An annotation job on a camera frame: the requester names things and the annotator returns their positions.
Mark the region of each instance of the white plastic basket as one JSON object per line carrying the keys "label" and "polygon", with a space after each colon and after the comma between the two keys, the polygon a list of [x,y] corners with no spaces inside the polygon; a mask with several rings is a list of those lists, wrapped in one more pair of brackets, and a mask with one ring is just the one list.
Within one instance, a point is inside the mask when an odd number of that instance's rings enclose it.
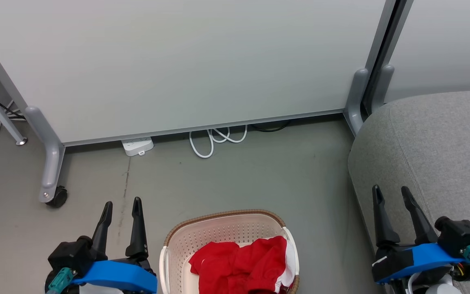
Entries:
{"label": "white plastic basket", "polygon": [[295,249],[295,281],[288,290],[297,291],[299,259],[297,246],[286,224],[266,210],[235,210],[191,219],[175,226],[159,257],[159,277],[164,294],[198,294],[198,276],[190,272],[192,255],[209,242],[236,242],[239,246],[258,238],[283,236]]}

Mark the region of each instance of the red clothing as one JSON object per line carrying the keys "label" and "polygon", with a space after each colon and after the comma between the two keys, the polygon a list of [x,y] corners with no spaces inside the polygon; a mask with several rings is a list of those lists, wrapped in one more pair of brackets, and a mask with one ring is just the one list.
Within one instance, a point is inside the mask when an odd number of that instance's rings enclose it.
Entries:
{"label": "red clothing", "polygon": [[295,249],[284,237],[258,239],[239,247],[210,242],[190,259],[200,294],[278,293],[295,277]]}

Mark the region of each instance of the gray fabric upholstery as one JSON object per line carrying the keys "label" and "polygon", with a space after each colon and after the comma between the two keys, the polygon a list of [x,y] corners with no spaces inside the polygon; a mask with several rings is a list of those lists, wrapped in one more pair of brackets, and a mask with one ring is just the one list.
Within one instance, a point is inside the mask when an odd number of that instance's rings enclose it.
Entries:
{"label": "gray fabric upholstery", "polygon": [[[403,243],[413,243],[415,233],[401,186],[410,188],[432,224],[440,216],[470,220],[470,91],[405,98],[382,106],[360,129],[348,165],[373,244],[375,184],[380,185]],[[470,282],[458,287],[470,294]]]}

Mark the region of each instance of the power strip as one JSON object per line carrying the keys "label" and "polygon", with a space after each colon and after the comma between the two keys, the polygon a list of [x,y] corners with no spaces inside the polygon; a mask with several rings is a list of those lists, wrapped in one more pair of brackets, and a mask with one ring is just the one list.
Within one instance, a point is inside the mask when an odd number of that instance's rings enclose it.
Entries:
{"label": "power strip", "polygon": [[127,156],[143,156],[146,151],[153,148],[153,141],[151,141],[151,137],[149,136],[144,138],[121,140],[121,142],[123,143],[123,148]]}

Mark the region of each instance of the whiteboard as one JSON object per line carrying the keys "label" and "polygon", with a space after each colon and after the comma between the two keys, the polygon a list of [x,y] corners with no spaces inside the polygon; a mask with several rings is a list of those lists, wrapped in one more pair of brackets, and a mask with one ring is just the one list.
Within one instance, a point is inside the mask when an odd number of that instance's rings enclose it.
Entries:
{"label": "whiteboard", "polygon": [[470,1],[415,0],[389,64],[385,102],[470,91]]}
{"label": "whiteboard", "polygon": [[62,142],[340,110],[384,0],[0,0],[0,63]]}

